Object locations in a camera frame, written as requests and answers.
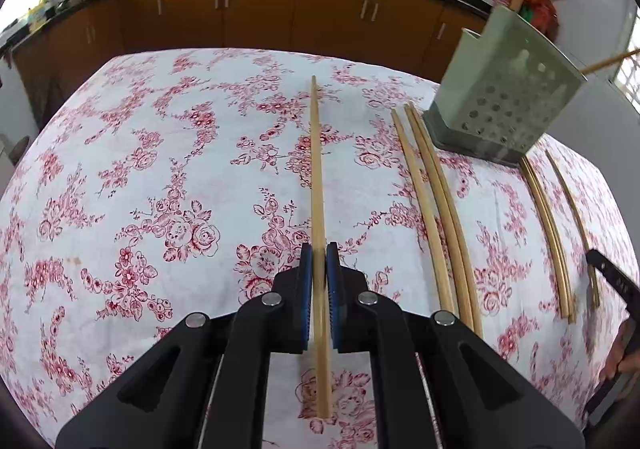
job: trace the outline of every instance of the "table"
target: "table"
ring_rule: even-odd
[[[114,58],[49,122],[0,202],[0,375],[50,443],[187,314],[232,312],[296,265],[310,236],[312,75],[327,240],[372,290],[414,313],[439,309],[390,116],[405,102],[427,108],[436,84],[264,50]],[[550,254],[519,171],[439,154],[470,249],[484,339],[580,423],[623,304],[598,276],[603,304],[589,310],[580,236],[545,149],[591,245],[636,280],[638,264],[600,172],[544,136],[529,158],[562,236],[574,325],[559,318]],[[334,353],[329,420],[315,416],[312,365],[310,353],[272,356],[264,446],[372,448],[368,357]]]

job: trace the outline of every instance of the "pair of chopsticks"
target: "pair of chopsticks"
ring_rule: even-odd
[[[582,240],[582,247],[584,251],[587,252],[589,250],[589,240],[587,238],[587,232],[584,229],[584,224],[582,223],[582,219],[580,218],[580,213],[578,212],[578,207],[575,204],[574,196],[571,194],[569,190],[569,186],[564,181],[564,177],[558,168],[558,164],[551,156],[548,150],[545,151],[546,157],[549,159],[551,163],[551,167],[554,168],[556,172],[556,176],[558,177],[558,181],[562,186],[562,191],[564,192],[564,197],[569,203],[569,207],[571,208],[571,213],[574,216],[574,222],[578,227],[578,232],[580,233],[580,239]],[[600,306],[600,290],[598,289],[598,278],[596,277],[596,270],[587,264],[587,273],[589,275],[589,282],[591,285],[591,307],[598,308]]]
[[[551,262],[554,267],[554,273],[556,274],[556,284],[558,285],[560,317],[562,319],[568,318],[569,323],[575,323],[576,310],[574,298],[571,292],[571,283],[569,281],[566,258],[564,257],[564,249],[562,248],[562,242],[560,241],[560,234],[558,233],[556,221],[551,214],[551,207],[549,206],[549,202],[542,190],[540,180],[538,180],[538,176],[535,171],[533,171],[533,167],[526,156],[520,160],[520,168],[522,169],[522,173],[527,181],[527,185],[529,185],[529,190],[531,191],[533,200],[536,204],[540,220],[542,221],[542,227],[545,231],[549,251],[551,252]]]
[[[425,171],[429,178],[431,190],[438,207],[438,213],[444,229],[447,248],[449,250],[449,259],[453,271],[453,280],[456,288],[456,297],[458,299],[458,310],[460,319],[476,335],[482,337],[482,318],[480,316],[480,308],[478,305],[478,297],[476,295],[476,286],[474,281],[473,267],[469,259],[468,249],[466,247],[465,236],[460,224],[460,218],[456,210],[453,197],[449,190],[449,184],[442,171],[440,158],[435,152],[433,142],[429,136],[420,115],[414,106],[404,105],[404,111],[409,119],[414,138],[420,150],[420,157],[424,165]],[[398,139],[402,145],[404,159],[414,184],[415,194],[418,200],[418,207],[422,214],[422,221],[427,232],[427,241],[431,252],[431,260],[436,279],[436,287],[440,298],[440,306],[450,312],[454,312],[451,287],[449,284],[449,273],[444,257],[444,251],[440,242],[440,236],[436,226],[435,216],[427,190],[422,182],[420,169],[415,161],[414,150],[412,149],[402,122],[395,109],[391,111],[391,116],[396,126]]]

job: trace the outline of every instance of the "hole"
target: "hole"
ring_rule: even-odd
[[[166,352],[145,374],[139,375],[118,393],[120,401],[145,413],[155,411],[179,354],[180,348],[177,347]]]

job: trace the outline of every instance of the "finger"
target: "finger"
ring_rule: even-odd
[[[620,324],[620,327],[618,328],[618,335],[616,335],[616,339],[613,341],[613,345],[609,351],[609,355],[607,355],[604,368],[602,369],[607,379],[612,379],[615,376],[616,371],[618,370],[618,365],[625,355],[625,349],[622,345],[625,330],[626,321]]]
[[[631,371],[640,370],[640,352],[627,355],[624,360],[618,365],[618,371],[620,373],[629,373]]]

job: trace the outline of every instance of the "red object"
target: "red object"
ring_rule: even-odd
[[[558,14],[551,0],[524,0],[522,5],[533,12],[533,18],[530,21],[533,28],[554,41],[558,35]]]

